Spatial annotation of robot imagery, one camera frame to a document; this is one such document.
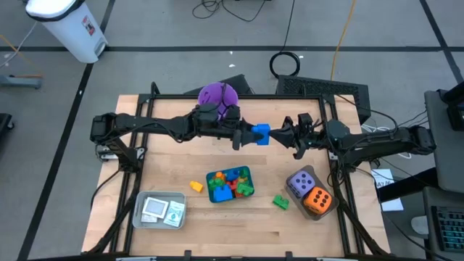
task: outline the blue block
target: blue block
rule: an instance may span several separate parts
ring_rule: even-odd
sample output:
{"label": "blue block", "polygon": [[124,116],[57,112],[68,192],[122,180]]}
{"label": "blue block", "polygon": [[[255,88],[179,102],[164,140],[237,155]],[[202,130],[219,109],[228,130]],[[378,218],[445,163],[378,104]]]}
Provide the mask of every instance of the blue block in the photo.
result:
{"label": "blue block", "polygon": [[233,198],[232,190],[229,185],[216,187],[213,194],[216,202],[223,202]]}
{"label": "blue block", "polygon": [[269,124],[258,124],[254,127],[252,127],[252,132],[253,133],[261,133],[264,138],[260,139],[259,141],[256,141],[256,144],[258,145],[269,145],[269,131],[270,131],[270,126]]}
{"label": "blue block", "polygon": [[240,176],[240,171],[239,170],[231,170],[231,171],[228,171],[226,174],[225,174],[225,179],[227,181],[234,181],[236,180],[237,178],[239,178]]}

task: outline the black keyboard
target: black keyboard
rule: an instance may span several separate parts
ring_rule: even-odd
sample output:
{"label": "black keyboard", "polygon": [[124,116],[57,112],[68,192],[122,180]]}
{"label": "black keyboard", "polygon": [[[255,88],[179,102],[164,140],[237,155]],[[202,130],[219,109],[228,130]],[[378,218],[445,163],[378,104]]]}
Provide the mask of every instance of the black keyboard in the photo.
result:
{"label": "black keyboard", "polygon": [[432,207],[440,249],[464,253],[464,209]]}

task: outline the white trash can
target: white trash can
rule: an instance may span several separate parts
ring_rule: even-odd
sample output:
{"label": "white trash can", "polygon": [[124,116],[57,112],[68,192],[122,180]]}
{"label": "white trash can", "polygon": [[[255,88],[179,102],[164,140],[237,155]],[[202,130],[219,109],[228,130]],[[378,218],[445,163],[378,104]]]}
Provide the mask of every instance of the white trash can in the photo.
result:
{"label": "white trash can", "polygon": [[108,44],[84,0],[29,0],[26,12],[80,62],[98,61]]}

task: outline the table leg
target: table leg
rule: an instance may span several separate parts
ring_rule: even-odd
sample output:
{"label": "table leg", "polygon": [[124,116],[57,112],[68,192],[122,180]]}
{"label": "table leg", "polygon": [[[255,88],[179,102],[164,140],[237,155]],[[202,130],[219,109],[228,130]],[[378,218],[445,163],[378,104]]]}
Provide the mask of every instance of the table leg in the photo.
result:
{"label": "table leg", "polygon": [[378,189],[378,200],[386,202],[422,191],[426,186],[438,187],[436,168],[430,168],[409,178],[396,181],[395,183],[383,186]]}

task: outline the wooden table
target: wooden table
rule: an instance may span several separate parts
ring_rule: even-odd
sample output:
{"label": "wooden table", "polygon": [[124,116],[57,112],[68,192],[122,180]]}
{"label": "wooden table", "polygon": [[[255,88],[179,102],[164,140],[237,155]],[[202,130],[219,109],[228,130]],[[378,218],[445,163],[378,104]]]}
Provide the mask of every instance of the wooden table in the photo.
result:
{"label": "wooden table", "polygon": [[[116,112],[134,115],[137,98],[120,96]],[[195,104],[193,99],[158,99],[154,103],[153,117],[184,115]],[[309,112],[314,120],[320,117],[318,101],[308,99],[247,99],[241,100],[239,106],[247,122],[269,123],[271,128],[280,128],[287,115],[295,122],[297,115],[303,112]],[[339,119],[351,132],[360,133],[356,108],[340,98],[336,99],[336,108]],[[130,135],[123,137],[127,144],[129,139]],[[336,211],[312,221],[304,219],[292,201],[287,211],[272,203],[276,194],[289,199],[283,189],[285,180],[305,165],[312,165],[319,179],[330,188],[326,184],[329,173],[326,150],[306,151],[301,160],[295,160],[292,153],[294,150],[285,149],[272,139],[269,146],[249,144],[234,151],[231,141],[225,139],[202,137],[177,144],[169,136],[150,135],[141,191],[184,193],[187,196],[186,221],[179,230],[134,229],[130,254],[182,256],[184,250],[190,249],[193,256],[282,257],[285,251],[292,251],[295,257],[343,257]],[[250,167],[256,189],[248,199],[213,204],[207,191],[199,194],[189,187],[189,181],[205,185],[208,172],[241,165]],[[360,167],[370,172],[367,163]],[[104,163],[99,182],[116,169],[116,161]],[[122,176],[116,177],[96,196],[83,251],[93,247],[114,220]],[[372,177],[356,172],[351,174],[351,179],[361,223],[379,246],[389,252]],[[351,251],[356,252],[352,226],[346,220]],[[118,249],[123,248],[125,229],[126,222],[121,226]]]}

